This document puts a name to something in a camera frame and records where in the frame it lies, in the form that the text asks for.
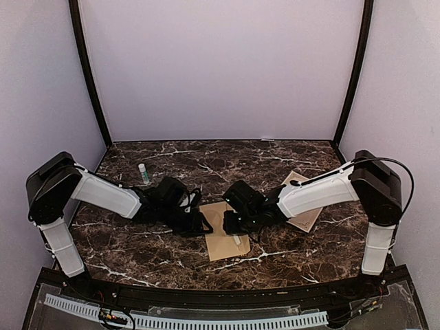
brown cardboard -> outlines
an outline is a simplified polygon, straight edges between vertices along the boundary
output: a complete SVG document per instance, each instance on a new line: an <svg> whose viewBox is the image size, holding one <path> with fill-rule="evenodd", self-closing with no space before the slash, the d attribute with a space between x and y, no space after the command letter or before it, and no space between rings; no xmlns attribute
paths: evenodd
<svg viewBox="0 0 440 330"><path fill-rule="evenodd" d="M248 235L227 235L223 230L223 213L226 210L232 208L225 201L200 206L200 211L214 229L212 234L205 235L210 261L243 256L250 251Z"/></svg>
<svg viewBox="0 0 440 330"><path fill-rule="evenodd" d="M283 184L288 184L289 181L296 180L299 182L303 182L307 180L306 177L303 177L301 174L298 174L292 171L284 180ZM294 218L290 218L287 223L304 230L305 232L310 232L311 228L314 226L316 219L319 217L322 208L317 208L315 210L310 210L308 212L301 213Z"/></svg>

robotic arm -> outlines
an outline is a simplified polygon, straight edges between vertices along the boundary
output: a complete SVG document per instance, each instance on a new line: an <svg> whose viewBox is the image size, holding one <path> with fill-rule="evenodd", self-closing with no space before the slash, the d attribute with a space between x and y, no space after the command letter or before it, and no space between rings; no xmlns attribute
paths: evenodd
<svg viewBox="0 0 440 330"><path fill-rule="evenodd" d="M267 196L244 181L233 184L223 198L235 209L224 214L227 234L243 234L263 226L324 206L359 200L368 215L362 273L380 275L397 224L402 217L399 176L368 151L359 151L355 161L305 182L291 181L271 190Z"/></svg>
<svg viewBox="0 0 440 330"><path fill-rule="evenodd" d="M38 226L68 277L85 271L64 220L63 209L69 199L86 201L142 223L162 221L182 236L212 232L212 227L197 208L200 190L188 192L185 185L172 177L165 177L158 187L146 190L122 188L90 173L66 152L32 173L26 181L26 190L29 220Z"/></svg>

marble tabletop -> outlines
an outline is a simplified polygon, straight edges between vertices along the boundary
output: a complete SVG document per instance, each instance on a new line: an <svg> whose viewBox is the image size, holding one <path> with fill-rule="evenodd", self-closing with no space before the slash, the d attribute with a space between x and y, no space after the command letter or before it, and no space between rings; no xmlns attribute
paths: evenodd
<svg viewBox="0 0 440 330"><path fill-rule="evenodd" d="M290 171L313 177L340 165L325 141L120 142L98 173L142 186L139 163L146 164L152 185L172 176L189 189L200 187L203 204L221 201L238 179L267 192ZM276 225L264 229L249 254L214 262L204 237L182 238L86 203L70 230L94 278L171 289L268 289L356 276L367 225L360 203L341 203L324 208L309 234Z"/></svg>

white bottle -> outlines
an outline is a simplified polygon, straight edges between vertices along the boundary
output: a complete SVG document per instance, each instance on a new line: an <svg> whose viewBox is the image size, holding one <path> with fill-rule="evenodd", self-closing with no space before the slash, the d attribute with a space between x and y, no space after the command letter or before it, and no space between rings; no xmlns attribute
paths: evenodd
<svg viewBox="0 0 440 330"><path fill-rule="evenodd" d="M149 175L146 173L145 164L139 164L137 167L139 167L140 174L142 176L142 181L144 184L148 184L150 182Z"/></svg>

white wall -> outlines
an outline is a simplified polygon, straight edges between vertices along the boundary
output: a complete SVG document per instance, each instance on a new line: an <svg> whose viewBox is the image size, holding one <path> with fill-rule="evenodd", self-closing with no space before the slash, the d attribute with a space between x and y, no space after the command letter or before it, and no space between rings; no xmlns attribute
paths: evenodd
<svg viewBox="0 0 440 330"><path fill-rule="evenodd" d="M347 159L369 149L401 160L414 172L415 198L393 255L409 267L433 329L440 329L439 107L440 3L376 1L341 148Z"/></svg>
<svg viewBox="0 0 440 330"><path fill-rule="evenodd" d="M67 0L0 1L0 329L20 329L52 259L28 221L27 176L59 151L90 168L105 147Z"/></svg>
<svg viewBox="0 0 440 330"><path fill-rule="evenodd" d="M81 0L112 138L333 137L363 0Z"/></svg>

